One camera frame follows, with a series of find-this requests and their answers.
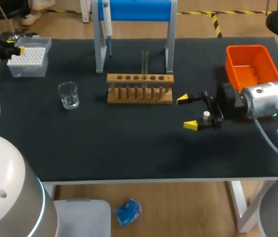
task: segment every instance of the orange plastic container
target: orange plastic container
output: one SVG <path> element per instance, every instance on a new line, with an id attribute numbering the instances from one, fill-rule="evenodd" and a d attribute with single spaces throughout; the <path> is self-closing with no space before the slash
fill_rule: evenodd
<path id="1" fill-rule="evenodd" d="M 227 47 L 226 70 L 238 92 L 246 86 L 278 81 L 278 71 L 266 47 L 231 45 Z"/>

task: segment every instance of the glass test tube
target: glass test tube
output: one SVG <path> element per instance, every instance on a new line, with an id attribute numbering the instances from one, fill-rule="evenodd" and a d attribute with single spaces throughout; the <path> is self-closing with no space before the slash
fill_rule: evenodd
<path id="1" fill-rule="evenodd" d="M 142 79 L 146 80 L 148 77 L 148 58 L 149 58 L 149 53 L 147 49 L 142 50 L 141 57 L 142 57 L 142 62 L 141 62 Z M 144 98 L 145 89 L 147 88 L 147 83 L 143 83 L 141 86 L 142 86 L 142 92 Z"/>

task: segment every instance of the black tabletop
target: black tabletop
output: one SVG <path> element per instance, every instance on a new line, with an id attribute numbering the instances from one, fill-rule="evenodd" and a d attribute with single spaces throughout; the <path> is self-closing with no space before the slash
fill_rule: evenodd
<path id="1" fill-rule="evenodd" d="M 185 92 L 214 93 L 226 80 L 226 47 L 262 44 L 278 69 L 273 38 L 177 39 L 174 99 Z M 278 155 L 255 124 L 226 121 L 220 130 L 193 132 L 184 121 L 202 116 L 204 103 L 112 105 L 107 73 L 164 74 L 163 39 L 113 40 L 113 58 L 95 73 L 92 40 L 52 40 L 44 78 L 13 78 L 0 64 L 0 136 L 14 144 L 42 181 L 278 176 Z M 78 85 L 79 108 L 65 111 L 57 95 L 64 81 Z M 276 123 L 262 125 L 276 144 Z"/>

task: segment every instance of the shoe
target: shoe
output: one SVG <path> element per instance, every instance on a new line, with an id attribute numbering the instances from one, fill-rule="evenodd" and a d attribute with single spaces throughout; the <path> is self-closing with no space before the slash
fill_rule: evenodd
<path id="1" fill-rule="evenodd" d="M 40 17 L 41 17 L 40 11 L 32 11 L 29 15 L 26 16 L 26 19 L 21 18 L 21 24 L 23 26 L 31 26 Z"/>
<path id="2" fill-rule="evenodd" d="M 32 0 L 31 10 L 41 11 L 56 4 L 56 0 Z"/>

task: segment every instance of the floor tape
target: floor tape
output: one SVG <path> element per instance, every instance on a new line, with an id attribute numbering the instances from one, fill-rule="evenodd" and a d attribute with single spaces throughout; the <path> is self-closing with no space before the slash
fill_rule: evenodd
<path id="1" fill-rule="evenodd" d="M 212 18 L 214 29 L 216 30 L 217 37 L 222 38 L 221 29 L 220 29 L 220 26 L 218 24 L 217 14 L 212 13 L 211 18 Z"/>
<path id="2" fill-rule="evenodd" d="M 81 14 L 81 12 L 70 11 L 70 10 L 45 9 L 45 11 L 46 12 L 58 12 L 58 13 Z M 179 11 L 176 14 L 177 15 L 207 15 L 207 16 L 211 16 L 211 14 L 265 14 L 265 11 Z"/>
<path id="3" fill-rule="evenodd" d="M 265 11 L 179 11 L 177 15 L 207 15 L 212 14 L 265 14 Z"/>

